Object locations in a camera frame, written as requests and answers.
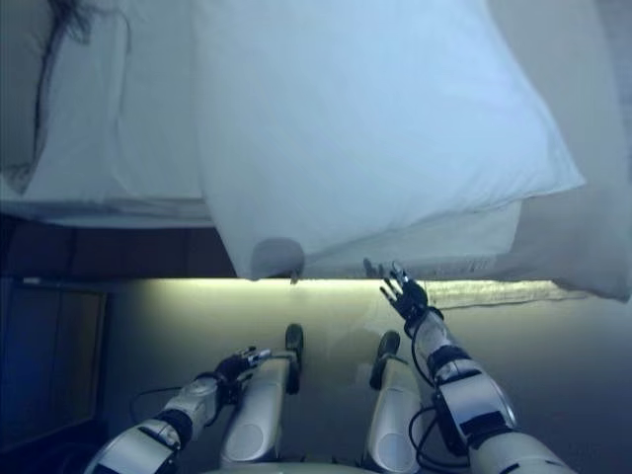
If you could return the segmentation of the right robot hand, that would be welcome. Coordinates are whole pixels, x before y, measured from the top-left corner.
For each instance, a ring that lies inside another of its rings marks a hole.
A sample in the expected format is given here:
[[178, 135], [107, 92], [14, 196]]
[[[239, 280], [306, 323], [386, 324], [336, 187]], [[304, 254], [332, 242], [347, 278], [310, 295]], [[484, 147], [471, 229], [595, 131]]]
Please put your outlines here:
[[428, 308], [427, 293], [398, 262], [392, 263], [391, 270], [382, 282], [380, 292], [406, 322], [417, 320], [425, 314]]

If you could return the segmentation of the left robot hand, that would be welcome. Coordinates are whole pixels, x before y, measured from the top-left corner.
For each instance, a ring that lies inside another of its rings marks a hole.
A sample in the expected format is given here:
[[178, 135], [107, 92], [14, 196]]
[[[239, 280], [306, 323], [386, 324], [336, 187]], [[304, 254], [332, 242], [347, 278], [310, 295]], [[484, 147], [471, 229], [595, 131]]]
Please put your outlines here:
[[223, 359], [214, 370], [222, 395], [228, 397], [239, 387], [240, 381], [247, 374], [253, 372], [271, 355], [270, 349], [250, 346]]

